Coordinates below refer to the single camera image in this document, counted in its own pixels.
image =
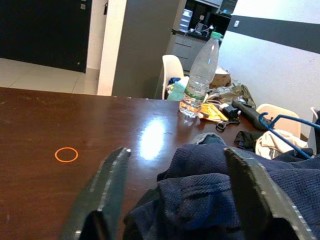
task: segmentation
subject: floor tile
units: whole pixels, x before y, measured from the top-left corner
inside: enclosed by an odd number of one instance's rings
[[[86,73],[0,58],[0,87],[97,94],[99,70]]]
[[[88,94],[88,95],[96,95],[98,90],[98,81],[84,81],[79,80],[72,93],[73,94]]]
[[[33,67],[31,63],[0,58],[0,87],[10,87]]]

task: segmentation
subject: yellow package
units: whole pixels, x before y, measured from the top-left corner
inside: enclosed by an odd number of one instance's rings
[[[209,103],[203,103],[201,105],[201,111],[198,113],[198,117],[200,119],[207,119],[216,123],[228,121],[228,118],[226,118],[226,116],[223,115],[215,105]]]

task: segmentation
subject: plastic bottle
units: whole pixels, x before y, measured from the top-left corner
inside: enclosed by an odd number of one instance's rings
[[[209,89],[209,84],[214,79],[221,36],[220,33],[213,31],[210,40],[203,46],[192,64],[184,98],[179,105],[180,112],[191,118],[195,118],[201,110],[201,103]]]

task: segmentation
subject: brown table surface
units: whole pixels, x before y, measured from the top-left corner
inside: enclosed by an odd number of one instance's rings
[[[156,186],[176,148],[212,122],[184,117],[178,102],[0,88],[0,235],[2,240],[55,240],[77,194],[113,150],[132,155],[122,218],[147,189]],[[253,131],[244,118],[220,135],[233,145],[239,131]],[[73,147],[73,163],[55,159]]]

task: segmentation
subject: black door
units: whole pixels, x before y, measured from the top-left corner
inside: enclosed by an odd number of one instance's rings
[[[92,0],[0,0],[0,58],[85,72]]]

